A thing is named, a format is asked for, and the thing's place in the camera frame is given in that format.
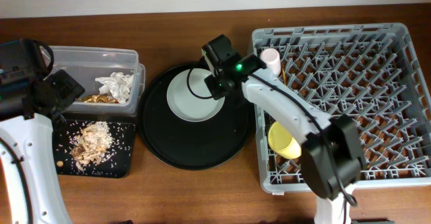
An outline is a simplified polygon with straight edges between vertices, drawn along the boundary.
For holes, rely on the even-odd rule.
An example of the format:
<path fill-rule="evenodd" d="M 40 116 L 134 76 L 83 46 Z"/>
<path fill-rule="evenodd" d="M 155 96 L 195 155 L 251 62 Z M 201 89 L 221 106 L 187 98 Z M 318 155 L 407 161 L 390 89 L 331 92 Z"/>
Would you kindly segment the gold brown snack wrapper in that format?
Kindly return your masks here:
<path fill-rule="evenodd" d="M 106 94 L 86 96 L 80 99 L 80 101 L 84 103 L 118 104 L 118 100 Z"/>

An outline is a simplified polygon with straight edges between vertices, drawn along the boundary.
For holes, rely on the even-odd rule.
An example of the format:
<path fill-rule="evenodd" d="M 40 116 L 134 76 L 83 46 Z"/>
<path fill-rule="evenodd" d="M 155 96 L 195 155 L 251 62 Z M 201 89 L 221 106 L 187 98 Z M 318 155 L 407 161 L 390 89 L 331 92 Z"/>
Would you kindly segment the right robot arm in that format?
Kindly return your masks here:
<path fill-rule="evenodd" d="M 366 167 L 356 121 L 332 116 L 284 85 L 255 55 L 231 52 L 224 58 L 204 52 L 211 75 L 205 79 L 216 100 L 240 92 L 280 123 L 301 146 L 300 171 L 317 196 L 315 223 L 351 223 L 358 202 L 354 184 Z"/>

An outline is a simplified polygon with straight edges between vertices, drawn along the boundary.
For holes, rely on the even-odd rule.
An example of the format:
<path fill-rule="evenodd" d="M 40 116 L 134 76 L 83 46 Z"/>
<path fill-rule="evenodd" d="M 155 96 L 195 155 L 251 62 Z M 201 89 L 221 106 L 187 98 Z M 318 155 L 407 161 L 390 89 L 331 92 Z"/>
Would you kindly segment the food scraps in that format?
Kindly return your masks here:
<path fill-rule="evenodd" d="M 114 145 L 114 138 L 106 122 L 97 121 L 78 130 L 72 138 L 73 163 L 80 171 L 85 167 L 99 165 L 108 159 L 108 150 Z M 55 161 L 55 167 L 63 166 L 62 161 Z"/>

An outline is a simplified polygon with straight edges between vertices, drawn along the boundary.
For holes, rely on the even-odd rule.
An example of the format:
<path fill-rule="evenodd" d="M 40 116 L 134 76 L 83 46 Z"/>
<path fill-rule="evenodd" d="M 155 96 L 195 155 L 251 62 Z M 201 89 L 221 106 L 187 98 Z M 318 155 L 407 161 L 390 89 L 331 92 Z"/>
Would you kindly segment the yellow bowl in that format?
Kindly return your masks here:
<path fill-rule="evenodd" d="M 296 159 L 302 154 L 301 146 L 279 122 L 270 126 L 267 141 L 270 148 L 285 159 Z"/>

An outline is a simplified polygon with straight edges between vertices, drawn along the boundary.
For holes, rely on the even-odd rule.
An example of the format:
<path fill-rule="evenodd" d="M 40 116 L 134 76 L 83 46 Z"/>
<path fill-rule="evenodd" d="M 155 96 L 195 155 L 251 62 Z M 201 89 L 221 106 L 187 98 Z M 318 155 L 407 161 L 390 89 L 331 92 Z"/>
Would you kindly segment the grey plate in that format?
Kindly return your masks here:
<path fill-rule="evenodd" d="M 196 98 L 187 87 L 187 75 L 184 70 L 176 75 L 168 85 L 166 99 L 169 108 L 179 118 L 189 122 L 201 122 L 215 116 L 223 107 L 225 98 L 219 100 Z M 204 82 L 211 72 L 206 69 L 193 69 L 189 85 L 198 96 L 208 96 L 209 90 Z"/>

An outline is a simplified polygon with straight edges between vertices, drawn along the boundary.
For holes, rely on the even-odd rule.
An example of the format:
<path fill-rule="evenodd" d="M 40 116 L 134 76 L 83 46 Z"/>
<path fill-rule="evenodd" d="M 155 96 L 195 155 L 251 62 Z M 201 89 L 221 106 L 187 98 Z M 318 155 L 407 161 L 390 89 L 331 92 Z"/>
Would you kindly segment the white tissue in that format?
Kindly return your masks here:
<path fill-rule="evenodd" d="M 134 74 L 125 75 L 120 72 L 113 72 L 109 77 L 97 77 L 95 82 L 101 83 L 100 94 L 112 96 L 118 103 L 125 104 L 131 93 L 131 86 Z"/>

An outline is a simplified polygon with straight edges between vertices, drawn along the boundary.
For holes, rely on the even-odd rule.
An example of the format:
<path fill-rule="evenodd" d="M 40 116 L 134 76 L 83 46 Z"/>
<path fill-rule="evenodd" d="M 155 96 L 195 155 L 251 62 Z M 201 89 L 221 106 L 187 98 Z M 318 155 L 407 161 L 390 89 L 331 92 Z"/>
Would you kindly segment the wooden chopstick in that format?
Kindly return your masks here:
<path fill-rule="evenodd" d="M 287 77 L 286 77 L 286 71 L 284 69 L 281 69 L 281 74 L 283 78 L 284 85 L 287 85 Z"/>

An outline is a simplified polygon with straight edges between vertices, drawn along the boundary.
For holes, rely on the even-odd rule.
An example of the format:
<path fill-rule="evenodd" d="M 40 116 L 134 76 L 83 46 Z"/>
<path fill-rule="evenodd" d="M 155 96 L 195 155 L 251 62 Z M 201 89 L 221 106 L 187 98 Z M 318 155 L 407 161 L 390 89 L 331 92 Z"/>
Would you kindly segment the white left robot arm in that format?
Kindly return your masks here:
<path fill-rule="evenodd" d="M 84 91 L 60 69 L 39 85 L 32 118 L 1 122 L 1 165 L 13 223 L 71 222 L 55 167 L 53 127 Z"/>

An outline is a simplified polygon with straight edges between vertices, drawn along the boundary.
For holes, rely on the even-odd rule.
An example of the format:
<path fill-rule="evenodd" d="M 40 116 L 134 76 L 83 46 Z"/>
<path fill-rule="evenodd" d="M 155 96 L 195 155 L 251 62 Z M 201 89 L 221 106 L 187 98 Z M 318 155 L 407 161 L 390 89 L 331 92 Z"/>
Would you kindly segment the pink cup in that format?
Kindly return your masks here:
<path fill-rule="evenodd" d="M 276 49 L 267 48 L 261 52 L 259 57 L 275 75 L 281 73 L 281 59 Z"/>

